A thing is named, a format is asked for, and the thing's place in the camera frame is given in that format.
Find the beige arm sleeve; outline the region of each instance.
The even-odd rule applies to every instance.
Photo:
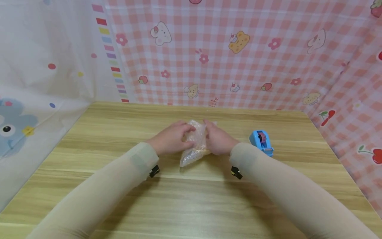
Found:
[[[378,239],[354,214],[297,170],[257,147],[237,144],[230,162],[310,239]]]
[[[143,182],[158,156],[140,143],[106,165],[70,192],[27,239],[88,238],[122,198]]]

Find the white backdrop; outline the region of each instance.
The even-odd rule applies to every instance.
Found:
[[[94,14],[89,1],[0,0],[0,125],[13,122],[0,135],[0,211],[91,102],[120,101],[104,86]]]

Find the pink checkered fabric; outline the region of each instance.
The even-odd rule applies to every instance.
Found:
[[[304,111],[382,216],[380,2],[108,0],[106,9],[128,39],[119,52],[137,102]]]

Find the cartoon eye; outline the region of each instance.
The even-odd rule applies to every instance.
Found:
[[[16,128],[13,125],[2,126],[0,130],[0,135],[3,137],[12,136],[16,132]]]

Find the beads in bag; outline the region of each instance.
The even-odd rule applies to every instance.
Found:
[[[186,133],[186,141],[194,141],[196,142],[196,146],[192,149],[183,151],[180,159],[181,167],[189,165],[211,153],[207,148],[206,125],[200,124],[194,120],[191,120],[188,124],[194,126],[196,130],[194,132],[191,131]]]

